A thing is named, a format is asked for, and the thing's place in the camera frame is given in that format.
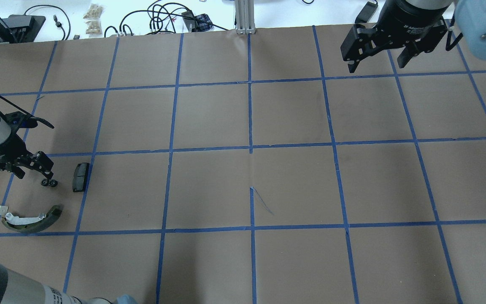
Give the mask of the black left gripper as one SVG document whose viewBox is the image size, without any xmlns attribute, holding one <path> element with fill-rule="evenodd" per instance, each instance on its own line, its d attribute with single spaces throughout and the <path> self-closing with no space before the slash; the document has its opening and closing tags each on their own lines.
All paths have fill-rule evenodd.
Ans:
<svg viewBox="0 0 486 304">
<path fill-rule="evenodd" d="M 29 152 L 24 140 L 17 134 L 19 129 L 35 128 L 39 123 L 54 129 L 54 125 L 37 116 L 20 111 L 4 115 L 0 111 L 0 125 L 10 128 L 10 135 L 4 137 L 0 144 L 0 171 L 8 171 L 22 179 L 25 177 L 25 171 L 21 167 L 25 167 L 41 173 L 48 180 L 53 179 L 54 162 L 43 151 Z"/>
</svg>

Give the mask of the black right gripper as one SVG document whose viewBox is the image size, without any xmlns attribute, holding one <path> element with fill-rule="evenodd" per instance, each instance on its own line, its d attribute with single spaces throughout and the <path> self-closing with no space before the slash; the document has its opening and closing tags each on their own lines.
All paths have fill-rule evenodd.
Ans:
<svg viewBox="0 0 486 304">
<path fill-rule="evenodd" d="M 399 68 L 420 53 L 430 53 L 447 32 L 443 14 L 447 0 L 386 0 L 373 27 L 353 24 L 340 46 L 349 73 L 359 62 L 384 50 L 403 48 L 397 58 Z"/>
</svg>

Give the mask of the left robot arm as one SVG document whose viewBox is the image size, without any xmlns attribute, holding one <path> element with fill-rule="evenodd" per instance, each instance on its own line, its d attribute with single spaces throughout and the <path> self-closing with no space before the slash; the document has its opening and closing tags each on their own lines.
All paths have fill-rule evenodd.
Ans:
<svg viewBox="0 0 486 304">
<path fill-rule="evenodd" d="M 22 179 L 24 168 L 41 173 L 45 179 L 53 179 L 54 162 L 42 151 L 30 152 L 24 140 L 18 135 L 19 129 L 31 129 L 42 123 L 49 128 L 48 121 L 21 111 L 4 115 L 0 111 L 0 171 L 7 171 Z"/>
</svg>

